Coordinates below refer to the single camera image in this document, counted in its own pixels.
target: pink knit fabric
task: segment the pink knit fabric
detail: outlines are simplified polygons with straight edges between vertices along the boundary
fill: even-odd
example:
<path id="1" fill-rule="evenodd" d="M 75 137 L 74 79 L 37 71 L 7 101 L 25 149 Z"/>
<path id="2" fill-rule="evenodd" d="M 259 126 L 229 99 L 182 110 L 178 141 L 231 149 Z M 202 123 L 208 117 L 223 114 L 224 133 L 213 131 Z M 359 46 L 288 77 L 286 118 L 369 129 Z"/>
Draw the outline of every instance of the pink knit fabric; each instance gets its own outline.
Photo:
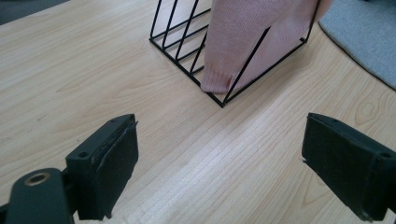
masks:
<path id="1" fill-rule="evenodd" d="M 324 14 L 331 0 L 322 2 L 326 8 L 321 8 L 319 14 Z M 315 0 L 213 0 L 202 90 L 227 92 L 262 32 L 271 26 L 236 88 L 262 74 L 301 43 L 316 4 Z"/>

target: gray fabric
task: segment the gray fabric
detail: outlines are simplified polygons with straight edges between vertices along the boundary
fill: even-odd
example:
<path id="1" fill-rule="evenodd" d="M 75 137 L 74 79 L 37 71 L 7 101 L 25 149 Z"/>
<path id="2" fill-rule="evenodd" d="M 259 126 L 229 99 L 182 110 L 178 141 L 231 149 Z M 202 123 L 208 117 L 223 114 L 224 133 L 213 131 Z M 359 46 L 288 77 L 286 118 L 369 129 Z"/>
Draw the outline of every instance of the gray fabric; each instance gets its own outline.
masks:
<path id="1" fill-rule="evenodd" d="M 319 23 L 357 63 L 396 90 L 396 0 L 333 0 Z"/>
<path id="2" fill-rule="evenodd" d="M 69 0 L 0 0 L 0 25 L 67 1 Z"/>

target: black metal frame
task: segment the black metal frame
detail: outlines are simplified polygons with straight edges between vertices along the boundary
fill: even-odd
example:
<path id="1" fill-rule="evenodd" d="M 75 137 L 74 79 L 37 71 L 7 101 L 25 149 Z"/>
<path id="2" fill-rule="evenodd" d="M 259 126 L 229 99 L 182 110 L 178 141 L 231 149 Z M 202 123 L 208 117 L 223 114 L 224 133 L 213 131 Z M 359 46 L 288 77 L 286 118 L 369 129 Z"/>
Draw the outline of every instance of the black metal frame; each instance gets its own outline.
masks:
<path id="1" fill-rule="evenodd" d="M 180 56 L 180 50 L 181 50 L 184 42 L 187 39 L 194 38 L 195 35 L 203 32 L 203 31 L 207 32 L 207 28 L 208 28 L 209 24 L 207 24 L 205 26 L 202 26 L 201 28 L 198 28 L 197 30 L 195 30 L 195 31 L 193 31 L 193 32 L 188 34 L 191 22 L 196 20 L 196 19 L 198 19 L 199 17 L 204 16 L 205 14 L 209 13 L 210 10 L 211 10 L 211 8 L 209 8 L 209 9 L 204 10 L 204 11 L 198 13 L 198 14 L 195 14 L 195 10 L 197 8 L 198 2 L 199 2 L 199 0 L 195 0 L 194 5 L 192 7 L 191 14 L 190 14 L 188 19 L 186 19 L 186 20 L 184 20 L 184 21 L 182 21 L 182 22 L 180 22 L 180 23 L 178 23 L 176 25 L 171 26 L 172 19 L 174 18 L 174 14 L 175 14 L 175 11 L 176 11 L 176 8 L 177 8 L 177 0 L 175 0 L 175 2 L 173 4 L 173 7 L 172 7 L 172 11 L 171 11 L 170 16 L 169 16 L 169 20 L 168 20 L 166 29 L 164 31 L 154 35 L 154 28 L 155 28 L 155 25 L 157 23 L 158 14 L 160 12 L 161 4 L 162 4 L 162 0 L 159 0 L 158 6 L 157 6 L 157 10 L 156 10 L 155 16 L 154 16 L 154 22 L 152 23 L 152 27 L 151 27 L 149 41 L 157 49 L 159 49 L 172 63 L 174 63 L 182 72 L 184 72 L 184 74 L 186 74 L 187 77 L 189 77 L 197 86 L 200 87 L 201 83 L 195 77 L 195 75 L 198 74 L 199 72 L 203 71 L 204 67 L 201 66 L 201 67 L 195 69 L 195 65 L 196 65 L 196 63 L 197 63 L 197 61 L 198 61 L 198 59 L 199 59 L 199 57 L 201 55 L 202 49 L 205 48 L 206 34 L 204 35 L 204 37 L 202 39 L 201 45 L 197 49 L 194 49 L 194 50 L 192 50 L 192 51 Z M 267 33 L 268 33 L 268 31 L 270 30 L 271 27 L 266 28 L 263 31 L 262 36 L 260 37 L 260 39 L 259 39 L 258 43 L 256 44 L 254 50 L 248 56 L 247 61 L 245 62 L 244 66 L 242 67 L 241 71 L 239 72 L 238 77 L 233 82 L 233 85 L 231 86 L 230 90 L 226 93 L 225 98 L 223 100 L 220 100 L 220 98 L 217 97 L 216 94 L 214 94 L 212 92 L 206 92 L 206 94 L 210 98 L 212 98 L 219 106 L 224 107 L 226 104 L 230 103 L 231 100 L 234 99 L 237 95 L 242 93 L 242 91 L 247 89 L 249 86 L 251 86 L 257 80 L 259 80 L 261 77 L 263 77 L 269 71 L 271 71 L 274 67 L 276 67 L 278 64 L 280 64 L 283 60 L 288 58 L 294 51 L 299 49 L 302 45 L 306 44 L 307 41 L 308 41 L 309 36 L 311 35 L 312 27 L 314 25 L 315 18 L 316 18 L 317 14 L 318 14 L 318 8 L 320 6 L 320 2 L 321 2 L 321 0 L 318 0 L 316 8 L 315 8 L 315 12 L 314 12 L 314 15 L 312 17 L 312 20 L 311 20 L 311 23 L 310 23 L 310 26 L 309 26 L 309 30 L 308 30 L 308 33 L 307 33 L 306 37 L 302 37 L 300 39 L 301 43 L 297 47 L 295 47 L 294 49 L 289 51 L 285 56 L 283 56 L 280 60 L 278 60 L 276 63 L 274 63 L 272 66 L 270 66 L 261 75 L 259 75 L 258 77 L 254 78 L 253 80 L 251 80 L 246 86 L 244 86 L 243 88 L 241 88 L 238 91 L 236 91 L 235 93 L 233 93 L 237 82 L 239 81 L 241 76 L 244 74 L 246 68 L 248 67 L 248 64 L 250 63 L 251 59 L 253 58 L 254 54 L 256 53 L 257 49 L 259 48 L 260 44 L 264 40 L 265 36 L 267 35 Z M 184 28 L 183 36 L 180 39 L 178 39 L 178 40 L 172 42 L 171 44 L 165 46 L 166 38 L 168 37 L 169 33 L 172 32 L 172 31 L 175 31 L 178 28 L 183 27 L 184 25 L 185 25 L 185 28 Z M 176 56 L 174 57 L 168 52 L 168 50 L 171 47 L 175 47 L 176 45 L 178 45 L 178 47 L 177 47 Z M 194 54 L 195 54 L 195 58 L 194 58 L 193 63 L 192 63 L 190 68 L 185 67 L 185 66 L 183 66 L 181 64 L 181 62 L 183 60 L 189 58 L 190 56 L 192 56 Z"/>

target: black plastic part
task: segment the black plastic part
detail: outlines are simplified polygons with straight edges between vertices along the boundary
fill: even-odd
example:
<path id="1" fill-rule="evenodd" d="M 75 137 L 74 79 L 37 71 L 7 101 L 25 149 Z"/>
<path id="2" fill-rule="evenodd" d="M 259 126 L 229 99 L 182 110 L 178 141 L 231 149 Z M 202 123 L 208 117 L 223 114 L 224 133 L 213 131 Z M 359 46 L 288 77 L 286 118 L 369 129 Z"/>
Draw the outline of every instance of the black plastic part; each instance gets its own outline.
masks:
<path id="1" fill-rule="evenodd" d="M 6 223 L 8 204 L 0 206 L 0 223 Z"/>
<path id="2" fill-rule="evenodd" d="M 107 122 L 66 157 L 70 181 L 77 184 L 80 219 L 111 217 L 137 158 L 134 115 Z"/>
<path id="3" fill-rule="evenodd" d="M 37 170 L 21 177 L 12 187 L 9 201 L 7 224 L 74 223 L 62 173 L 57 169 Z"/>
<path id="4" fill-rule="evenodd" d="M 345 123 L 319 114 L 307 118 L 303 157 L 361 220 L 394 211 L 396 153 Z"/>

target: wooden table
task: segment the wooden table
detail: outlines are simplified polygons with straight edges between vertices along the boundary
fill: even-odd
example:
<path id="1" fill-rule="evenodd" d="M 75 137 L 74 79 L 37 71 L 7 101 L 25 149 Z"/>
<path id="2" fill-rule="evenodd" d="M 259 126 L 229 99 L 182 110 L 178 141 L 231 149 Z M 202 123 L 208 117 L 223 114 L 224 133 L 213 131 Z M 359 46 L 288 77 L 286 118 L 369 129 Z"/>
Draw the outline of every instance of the wooden table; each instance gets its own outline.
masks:
<path id="1" fill-rule="evenodd" d="M 63 169 L 103 123 L 135 113 L 139 162 L 106 223 L 360 223 L 303 163 L 305 117 L 396 149 L 396 92 L 315 25 L 221 109 L 149 43 L 156 5 L 72 0 L 0 26 L 0 203 L 20 176 Z"/>

